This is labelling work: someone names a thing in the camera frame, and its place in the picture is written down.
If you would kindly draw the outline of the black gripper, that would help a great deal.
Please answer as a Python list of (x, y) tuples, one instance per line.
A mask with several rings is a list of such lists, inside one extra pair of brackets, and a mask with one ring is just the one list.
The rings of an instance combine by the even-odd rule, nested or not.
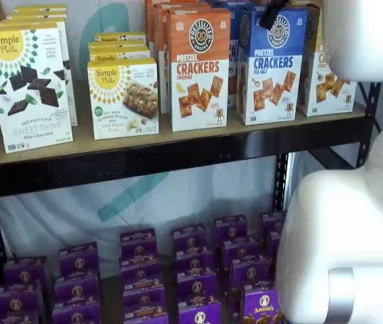
[(289, 3), (289, 0), (271, 0), (271, 4), (265, 6), (259, 25), (265, 29), (271, 29), (280, 10)]

